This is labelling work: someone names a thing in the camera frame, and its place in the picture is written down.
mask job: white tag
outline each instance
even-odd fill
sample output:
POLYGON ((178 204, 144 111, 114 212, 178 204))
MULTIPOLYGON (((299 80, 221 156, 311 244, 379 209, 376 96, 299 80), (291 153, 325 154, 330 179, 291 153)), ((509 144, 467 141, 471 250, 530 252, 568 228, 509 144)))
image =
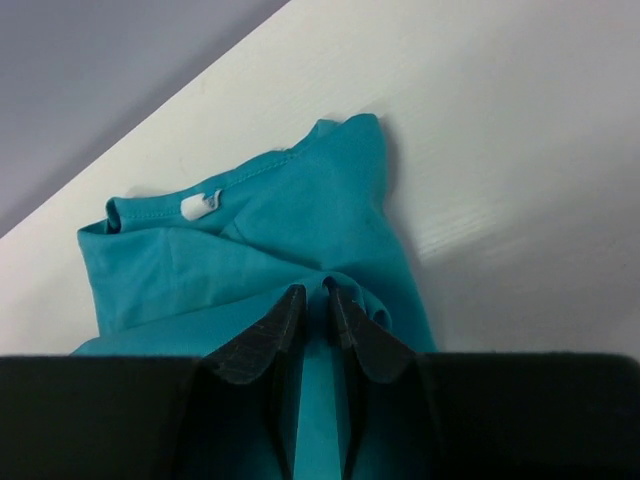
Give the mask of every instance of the white tag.
POLYGON ((216 190, 216 193, 206 198, 204 193, 185 198, 180 202, 180 213, 187 220, 194 221, 211 212, 215 212, 220 207, 221 191, 216 190))

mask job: gray background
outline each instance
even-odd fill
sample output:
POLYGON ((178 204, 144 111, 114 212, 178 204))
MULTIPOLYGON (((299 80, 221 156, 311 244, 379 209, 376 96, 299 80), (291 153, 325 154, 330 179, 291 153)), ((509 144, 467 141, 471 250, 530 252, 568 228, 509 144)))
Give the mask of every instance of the gray background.
POLYGON ((286 0, 2 0, 0 236, 286 0))

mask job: teal t-shirt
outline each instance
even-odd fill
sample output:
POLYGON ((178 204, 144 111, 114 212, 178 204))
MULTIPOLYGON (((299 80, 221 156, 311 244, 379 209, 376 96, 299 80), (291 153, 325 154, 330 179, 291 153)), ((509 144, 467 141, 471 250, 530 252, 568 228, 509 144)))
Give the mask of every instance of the teal t-shirt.
MULTIPOLYGON (((320 120, 293 148, 181 192, 109 200, 107 219, 78 232, 100 336, 76 354, 205 356, 302 284, 310 325, 294 476, 340 478, 325 279, 414 350, 434 350, 386 191, 384 136, 364 114, 320 120), (215 205, 187 219, 181 206, 197 194, 215 205)), ((268 463, 253 478, 272 478, 268 463)))

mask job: table surface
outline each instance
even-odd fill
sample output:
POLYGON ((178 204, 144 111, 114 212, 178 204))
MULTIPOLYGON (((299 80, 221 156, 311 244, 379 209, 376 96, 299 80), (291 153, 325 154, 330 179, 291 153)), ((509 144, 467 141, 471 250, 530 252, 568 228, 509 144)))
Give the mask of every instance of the table surface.
POLYGON ((0 353, 96 334, 76 230, 378 114, 441 348, 640 358, 640 4, 293 0, 0 239, 0 353))

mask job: fabric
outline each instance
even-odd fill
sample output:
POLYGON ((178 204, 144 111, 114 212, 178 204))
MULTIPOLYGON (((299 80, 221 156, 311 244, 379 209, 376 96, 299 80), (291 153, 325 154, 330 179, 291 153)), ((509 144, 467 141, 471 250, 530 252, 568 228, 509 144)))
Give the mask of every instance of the fabric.
POLYGON ((295 478, 339 478, 323 282, 349 288, 411 348, 434 349, 384 216, 386 189, 384 136, 365 114, 320 120, 295 147, 187 190, 109 200, 107 219, 78 233, 100 336, 77 353, 204 356, 263 316, 289 285, 303 284, 310 328, 295 478), (215 211, 196 220, 181 214, 184 199, 216 192, 215 211))

